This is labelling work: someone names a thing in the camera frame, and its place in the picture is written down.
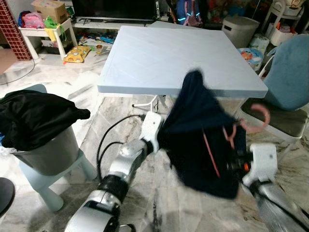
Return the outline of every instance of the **pink bag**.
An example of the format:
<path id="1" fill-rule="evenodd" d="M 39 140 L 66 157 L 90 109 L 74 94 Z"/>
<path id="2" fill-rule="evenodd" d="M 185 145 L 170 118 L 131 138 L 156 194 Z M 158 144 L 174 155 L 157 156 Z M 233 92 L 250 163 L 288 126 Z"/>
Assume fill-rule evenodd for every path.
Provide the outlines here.
<path id="1" fill-rule="evenodd" d="M 26 28 L 45 28 L 42 17 L 37 12 L 26 14 L 24 22 Z"/>

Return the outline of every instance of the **television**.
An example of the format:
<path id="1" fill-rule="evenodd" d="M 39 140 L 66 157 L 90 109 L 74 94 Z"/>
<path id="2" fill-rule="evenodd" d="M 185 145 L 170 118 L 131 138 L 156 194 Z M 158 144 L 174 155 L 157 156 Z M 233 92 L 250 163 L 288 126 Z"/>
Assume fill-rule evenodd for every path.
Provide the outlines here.
<path id="1" fill-rule="evenodd" d="M 72 0 L 75 15 L 82 18 L 152 21 L 155 0 Z"/>

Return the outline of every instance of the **gray chair seat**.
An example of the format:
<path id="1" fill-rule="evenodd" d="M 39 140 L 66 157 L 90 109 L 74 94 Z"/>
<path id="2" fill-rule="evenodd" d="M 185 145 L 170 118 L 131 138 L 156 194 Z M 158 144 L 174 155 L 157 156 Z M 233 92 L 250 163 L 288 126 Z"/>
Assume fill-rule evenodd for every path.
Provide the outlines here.
<path id="1" fill-rule="evenodd" d="M 264 121 L 264 116 L 258 111 L 251 110 L 254 103 L 263 104 L 270 111 L 269 125 L 292 136 L 302 136 L 308 120 L 307 112 L 303 110 L 285 111 L 262 99 L 249 98 L 241 107 L 246 114 Z"/>

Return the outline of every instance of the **cardboard box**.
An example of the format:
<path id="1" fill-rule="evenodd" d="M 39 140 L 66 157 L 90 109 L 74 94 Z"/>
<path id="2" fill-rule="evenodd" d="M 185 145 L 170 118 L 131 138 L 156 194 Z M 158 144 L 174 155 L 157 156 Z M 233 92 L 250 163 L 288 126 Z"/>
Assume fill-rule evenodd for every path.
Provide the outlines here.
<path id="1" fill-rule="evenodd" d="M 40 13 L 43 20 L 50 16 L 56 23 L 67 20 L 67 11 L 63 2 L 53 0 L 35 0 L 31 5 Z"/>

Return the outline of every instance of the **light blue stool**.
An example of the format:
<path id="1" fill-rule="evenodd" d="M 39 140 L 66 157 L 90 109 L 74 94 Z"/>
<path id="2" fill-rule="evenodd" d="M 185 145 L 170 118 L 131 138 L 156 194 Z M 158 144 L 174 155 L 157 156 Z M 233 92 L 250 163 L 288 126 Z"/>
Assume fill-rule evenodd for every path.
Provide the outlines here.
<path id="1" fill-rule="evenodd" d="M 26 88 L 26 90 L 35 90 L 42 93 L 47 93 L 44 85 L 34 85 Z M 19 167 L 26 176 L 32 188 L 40 194 L 47 207 L 54 212 L 62 208 L 63 199 L 59 195 L 54 193 L 49 187 L 77 166 L 82 167 L 82 170 L 88 180 L 93 180 L 97 177 L 97 173 L 94 167 L 87 160 L 83 151 L 80 149 L 78 150 L 78 157 L 76 161 L 69 168 L 57 175 L 42 175 L 24 162 L 20 161 L 19 163 Z"/>

